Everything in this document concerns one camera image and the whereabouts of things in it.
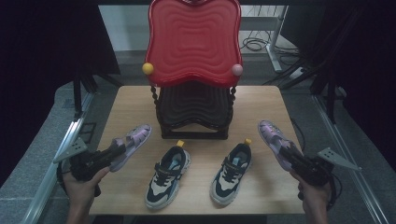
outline purple sandal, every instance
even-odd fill
[[[151,134],[151,126],[148,124],[142,124],[135,127],[125,136],[126,151],[124,154],[118,156],[110,165],[110,172],[117,172],[134,154],[138,148],[140,148],[149,138]],[[123,144],[123,140],[120,138],[113,139],[113,144]]]
[[[287,139],[285,135],[269,120],[262,120],[258,125],[259,134],[264,140],[265,144],[271,148],[275,154],[277,161],[285,171],[291,171],[291,163],[288,162],[282,155],[279,154],[280,148],[283,146],[290,150],[296,150],[298,153],[301,152],[297,149],[297,146]]]

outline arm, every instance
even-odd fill
[[[290,174],[300,182],[299,190],[304,194],[303,209],[305,211],[307,224],[327,224],[326,206],[330,195],[330,185],[325,184],[323,187],[314,187],[307,184],[294,171]]]
[[[95,186],[109,172],[106,167],[96,173],[92,180],[77,181],[71,173],[64,175],[64,185],[69,196],[70,208],[67,216],[68,224],[89,223],[89,213],[94,199]]]

